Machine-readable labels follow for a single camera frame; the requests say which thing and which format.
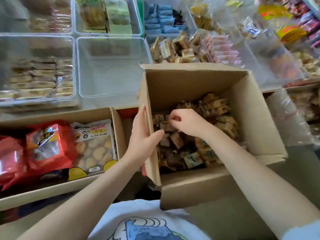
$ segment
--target right hand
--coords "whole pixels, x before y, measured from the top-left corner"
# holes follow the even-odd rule
[[[170,124],[190,136],[203,136],[211,124],[193,109],[175,109],[169,116]]]

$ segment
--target shirt sleeve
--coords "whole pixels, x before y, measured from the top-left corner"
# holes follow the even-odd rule
[[[287,231],[282,240],[320,240],[320,220]]]

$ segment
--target floor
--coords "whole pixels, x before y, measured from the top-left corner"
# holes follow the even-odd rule
[[[277,173],[302,192],[320,209],[320,161],[311,147],[287,148],[289,158]],[[119,195],[130,200],[148,180],[136,173]],[[0,226],[6,240],[17,239],[25,230],[61,203],[39,210],[25,218]],[[273,234],[243,195],[231,196],[186,209],[198,227],[214,240],[273,239]]]

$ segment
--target left arm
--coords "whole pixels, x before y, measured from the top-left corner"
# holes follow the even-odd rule
[[[147,134],[143,106],[133,121],[129,147],[123,158],[18,240],[87,239],[133,174],[150,157],[164,131],[158,130],[149,137]]]

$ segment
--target red package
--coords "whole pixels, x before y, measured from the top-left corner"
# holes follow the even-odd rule
[[[0,186],[10,182],[26,168],[22,141],[0,136]]]
[[[37,125],[40,129],[26,136],[27,161],[38,174],[71,168],[78,153],[75,137],[64,121]]]

